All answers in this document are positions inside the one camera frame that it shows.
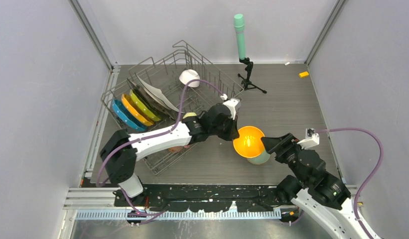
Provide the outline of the orange bowl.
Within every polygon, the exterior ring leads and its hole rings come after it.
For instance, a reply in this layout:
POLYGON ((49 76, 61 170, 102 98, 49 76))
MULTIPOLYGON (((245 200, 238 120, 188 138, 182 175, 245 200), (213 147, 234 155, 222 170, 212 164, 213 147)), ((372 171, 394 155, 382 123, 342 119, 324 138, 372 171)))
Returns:
POLYGON ((244 126, 238 130, 239 138, 233 140, 234 150, 244 158, 255 158, 265 150, 261 138, 265 134, 255 126, 244 126))

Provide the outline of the blue polka dot plate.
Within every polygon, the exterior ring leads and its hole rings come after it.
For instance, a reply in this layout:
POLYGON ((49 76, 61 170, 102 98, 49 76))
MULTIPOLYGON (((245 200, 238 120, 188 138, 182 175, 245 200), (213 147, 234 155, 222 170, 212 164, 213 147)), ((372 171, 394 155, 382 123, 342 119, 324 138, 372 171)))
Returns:
POLYGON ((112 109, 117 117, 130 128, 139 132, 144 132, 147 130, 146 126, 132 116, 120 100, 113 98, 112 109))

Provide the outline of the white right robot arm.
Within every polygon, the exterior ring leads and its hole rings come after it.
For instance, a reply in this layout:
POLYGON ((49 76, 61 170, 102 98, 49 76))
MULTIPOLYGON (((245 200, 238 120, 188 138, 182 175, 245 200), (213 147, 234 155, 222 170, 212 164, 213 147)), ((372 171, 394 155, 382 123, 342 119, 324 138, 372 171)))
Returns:
POLYGON ((377 239, 357 209, 353 196, 341 179, 326 170, 326 163, 312 150, 319 134, 307 129, 305 139, 291 133, 281 137, 262 137, 266 153, 286 164, 293 175, 286 176, 276 187, 275 195, 283 204, 304 210, 334 239, 377 239))

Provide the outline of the white bowl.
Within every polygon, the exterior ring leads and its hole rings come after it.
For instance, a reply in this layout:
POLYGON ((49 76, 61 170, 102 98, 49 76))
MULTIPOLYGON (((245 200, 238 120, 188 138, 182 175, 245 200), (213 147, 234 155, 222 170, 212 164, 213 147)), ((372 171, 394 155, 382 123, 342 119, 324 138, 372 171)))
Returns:
MULTIPOLYGON (((200 79, 200 76, 195 70, 192 70, 192 69, 184 70, 179 76, 180 82, 185 85, 191 80, 197 80, 197 79, 200 79)), ((200 85, 200 81, 195 81, 195 82, 190 83, 188 87, 198 88, 199 85, 200 85)))

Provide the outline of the yellow green mug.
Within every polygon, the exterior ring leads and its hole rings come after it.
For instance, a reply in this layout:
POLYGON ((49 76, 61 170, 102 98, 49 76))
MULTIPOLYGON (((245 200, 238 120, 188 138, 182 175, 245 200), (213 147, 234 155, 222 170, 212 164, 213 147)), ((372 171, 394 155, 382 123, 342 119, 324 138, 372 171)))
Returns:
POLYGON ((182 119, 184 120, 184 119, 186 119, 188 117, 196 117, 196 116, 197 116, 197 114, 195 112, 188 112, 183 116, 182 119))

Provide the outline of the orange polka dot plate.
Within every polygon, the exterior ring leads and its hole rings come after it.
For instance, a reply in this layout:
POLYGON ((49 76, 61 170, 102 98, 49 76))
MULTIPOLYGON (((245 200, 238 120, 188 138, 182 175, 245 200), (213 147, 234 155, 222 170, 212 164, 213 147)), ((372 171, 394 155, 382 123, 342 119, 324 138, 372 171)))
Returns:
POLYGON ((127 94, 122 94, 121 100, 125 108, 128 110, 128 112, 139 122, 141 122, 145 126, 152 126, 154 125, 154 122, 151 119, 146 118, 141 114, 140 110, 137 110, 135 108, 134 102, 130 98, 129 95, 127 94))

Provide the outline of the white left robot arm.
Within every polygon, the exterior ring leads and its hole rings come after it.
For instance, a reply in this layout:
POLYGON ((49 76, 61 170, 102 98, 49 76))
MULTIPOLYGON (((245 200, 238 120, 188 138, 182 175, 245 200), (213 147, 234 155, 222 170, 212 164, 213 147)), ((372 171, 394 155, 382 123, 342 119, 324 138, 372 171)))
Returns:
POLYGON ((116 131, 100 152, 102 170, 111 183, 122 188, 134 206, 145 202, 146 193, 135 175, 135 164, 156 152, 176 146, 192 145, 216 135, 225 141, 239 138, 237 130, 240 100, 231 98, 212 106, 202 116, 185 116, 181 122, 146 133, 116 131))

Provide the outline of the green polka dot plate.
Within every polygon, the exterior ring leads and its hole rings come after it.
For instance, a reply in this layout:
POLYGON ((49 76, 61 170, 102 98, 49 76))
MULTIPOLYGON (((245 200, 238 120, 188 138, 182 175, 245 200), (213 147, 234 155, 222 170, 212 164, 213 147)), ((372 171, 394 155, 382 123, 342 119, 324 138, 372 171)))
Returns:
POLYGON ((147 107, 145 102, 133 91, 130 90, 130 97, 136 107, 150 120, 161 121, 161 117, 158 114, 155 114, 151 109, 147 107))

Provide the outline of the pale green celadon bowl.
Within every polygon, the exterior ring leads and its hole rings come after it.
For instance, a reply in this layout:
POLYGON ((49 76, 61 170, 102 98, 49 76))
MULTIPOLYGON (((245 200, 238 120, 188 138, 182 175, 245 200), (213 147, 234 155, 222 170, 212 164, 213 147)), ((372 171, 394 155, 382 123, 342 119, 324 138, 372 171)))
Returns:
POLYGON ((260 155, 256 157, 247 158, 247 161, 254 165, 262 165, 270 159, 271 155, 266 151, 263 151, 260 155))

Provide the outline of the square floral plate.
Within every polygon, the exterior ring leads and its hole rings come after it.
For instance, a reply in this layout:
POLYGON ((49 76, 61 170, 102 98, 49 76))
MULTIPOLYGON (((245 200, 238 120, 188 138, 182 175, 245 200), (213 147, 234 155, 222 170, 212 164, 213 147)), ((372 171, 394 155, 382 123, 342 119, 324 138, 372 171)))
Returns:
POLYGON ((144 88, 140 87, 129 79, 127 79, 127 83, 137 98, 142 101, 145 108, 149 109, 155 116, 161 119, 164 117, 169 117, 170 119, 175 120, 176 115, 153 99, 144 88))

